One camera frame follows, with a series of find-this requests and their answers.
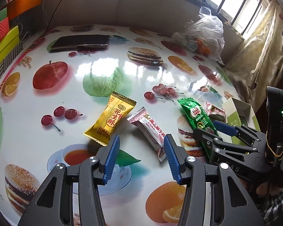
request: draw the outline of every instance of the plastic bag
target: plastic bag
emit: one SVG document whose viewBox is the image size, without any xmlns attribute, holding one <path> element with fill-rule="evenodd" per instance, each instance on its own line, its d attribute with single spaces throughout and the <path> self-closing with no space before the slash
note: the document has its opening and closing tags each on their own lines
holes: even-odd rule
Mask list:
<svg viewBox="0 0 283 226">
<path fill-rule="evenodd" d="M 224 65 L 220 54 L 224 47 L 223 24 L 217 16 L 212 16 L 211 10 L 201 7 L 200 20 L 186 23 L 185 30 L 173 34 L 176 44 L 185 47 L 191 52 L 204 54 Z"/>
</svg>

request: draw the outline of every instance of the green box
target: green box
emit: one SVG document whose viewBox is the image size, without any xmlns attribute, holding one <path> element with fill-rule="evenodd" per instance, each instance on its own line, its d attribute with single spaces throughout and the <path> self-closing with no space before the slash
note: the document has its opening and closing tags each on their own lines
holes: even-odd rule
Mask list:
<svg viewBox="0 0 283 226">
<path fill-rule="evenodd" d="M 235 98 L 229 98 L 222 104 L 225 110 L 226 121 L 229 125 L 240 127 L 242 124 L 260 131 L 260 127 L 251 105 Z M 234 144 L 245 145 L 236 137 L 232 137 Z"/>
</svg>

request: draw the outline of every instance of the curtain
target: curtain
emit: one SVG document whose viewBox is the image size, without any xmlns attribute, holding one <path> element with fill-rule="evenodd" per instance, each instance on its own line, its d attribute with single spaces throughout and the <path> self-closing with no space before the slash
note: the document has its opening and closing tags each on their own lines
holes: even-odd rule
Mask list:
<svg viewBox="0 0 283 226">
<path fill-rule="evenodd" d="M 254 32 L 225 66 L 240 98 L 256 112 L 266 98 L 266 87 L 283 76 L 283 8 L 272 0 Z"/>
</svg>

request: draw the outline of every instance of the wall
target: wall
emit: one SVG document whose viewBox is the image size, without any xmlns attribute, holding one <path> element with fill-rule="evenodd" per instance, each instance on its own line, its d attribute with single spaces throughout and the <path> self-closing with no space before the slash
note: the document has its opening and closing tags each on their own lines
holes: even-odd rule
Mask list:
<svg viewBox="0 0 283 226">
<path fill-rule="evenodd" d="M 59 1 L 44 1 L 49 18 Z M 138 27 L 172 35 L 183 30 L 186 22 L 196 21 L 198 12 L 199 7 L 186 0 L 63 0 L 50 27 L 93 23 Z M 226 61 L 242 39 L 227 26 L 224 26 L 224 38 L 221 57 Z"/>
</svg>

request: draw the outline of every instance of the metal screw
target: metal screw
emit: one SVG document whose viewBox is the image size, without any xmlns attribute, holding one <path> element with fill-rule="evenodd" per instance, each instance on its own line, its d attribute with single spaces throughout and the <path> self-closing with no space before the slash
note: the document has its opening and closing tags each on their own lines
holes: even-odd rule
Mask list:
<svg viewBox="0 0 283 226">
<path fill-rule="evenodd" d="M 187 159 L 187 161 L 189 161 L 189 162 L 194 162 L 194 161 L 196 161 L 196 158 L 195 158 L 194 156 L 188 156 L 186 159 Z"/>
<path fill-rule="evenodd" d="M 64 167 L 63 163 L 56 164 L 56 169 L 61 170 Z"/>
<path fill-rule="evenodd" d="M 96 162 L 96 161 L 97 161 L 97 157 L 96 157 L 96 156 L 91 156 L 91 157 L 89 158 L 89 161 L 91 161 L 91 162 Z"/>
<path fill-rule="evenodd" d="M 228 169 L 228 164 L 226 164 L 226 163 L 221 163 L 221 164 L 220 164 L 220 167 L 221 167 L 222 169 Z"/>
</svg>

